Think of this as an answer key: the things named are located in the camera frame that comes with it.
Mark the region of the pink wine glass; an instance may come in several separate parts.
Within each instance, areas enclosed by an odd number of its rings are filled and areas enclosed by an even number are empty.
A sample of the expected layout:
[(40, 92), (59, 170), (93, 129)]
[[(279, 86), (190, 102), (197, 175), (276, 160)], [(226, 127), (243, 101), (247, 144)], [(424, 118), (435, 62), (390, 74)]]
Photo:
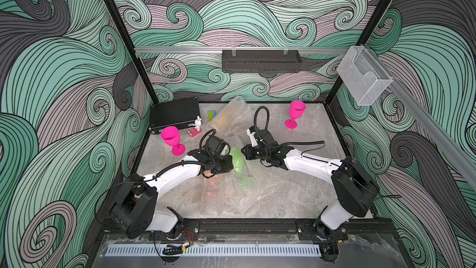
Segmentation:
[(161, 138), (166, 145), (169, 145), (174, 156), (183, 155), (186, 151), (185, 145), (181, 144), (181, 136), (178, 128), (175, 126), (166, 127), (161, 132)]
[(285, 122), (285, 126), (288, 129), (295, 129), (298, 126), (296, 120), (302, 117), (302, 115), (306, 111), (306, 108), (307, 108), (307, 106), (304, 102), (302, 102), (300, 100), (294, 100), (290, 104), (290, 109), (289, 109), (289, 115), (290, 115), (291, 119), (289, 119)]

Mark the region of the bubble green glass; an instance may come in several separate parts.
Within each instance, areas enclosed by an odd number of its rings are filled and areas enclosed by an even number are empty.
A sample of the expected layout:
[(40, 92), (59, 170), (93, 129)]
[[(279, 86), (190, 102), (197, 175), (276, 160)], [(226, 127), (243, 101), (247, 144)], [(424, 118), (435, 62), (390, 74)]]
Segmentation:
[(257, 195), (264, 191), (265, 172), (259, 161), (246, 160), (241, 152), (245, 147), (238, 136), (228, 136), (225, 141), (230, 145), (234, 169), (230, 172), (233, 183), (242, 197)]

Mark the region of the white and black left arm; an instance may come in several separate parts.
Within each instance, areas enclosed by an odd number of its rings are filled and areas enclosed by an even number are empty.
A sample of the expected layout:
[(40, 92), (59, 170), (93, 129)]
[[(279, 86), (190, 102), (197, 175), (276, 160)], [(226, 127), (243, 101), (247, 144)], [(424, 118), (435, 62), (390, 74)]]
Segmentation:
[(114, 197), (110, 218), (130, 239), (145, 232), (159, 232), (167, 238), (176, 239), (182, 233), (183, 218), (170, 207), (157, 210), (159, 198), (206, 171), (213, 177), (233, 169), (231, 149), (226, 145), (217, 151), (211, 148), (192, 150), (180, 162), (154, 174), (131, 174)]

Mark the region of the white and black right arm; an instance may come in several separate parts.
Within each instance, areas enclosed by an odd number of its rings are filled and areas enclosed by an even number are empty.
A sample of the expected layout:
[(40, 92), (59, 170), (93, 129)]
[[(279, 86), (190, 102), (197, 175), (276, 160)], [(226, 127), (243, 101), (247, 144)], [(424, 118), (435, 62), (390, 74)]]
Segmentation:
[(248, 144), (241, 149), (246, 160), (265, 161), (269, 166), (301, 172), (321, 179), (334, 188), (337, 200), (324, 208), (314, 223), (322, 239), (344, 234), (342, 225), (353, 217), (363, 218), (379, 194), (379, 186), (353, 157), (333, 160), (313, 156), (291, 146)]

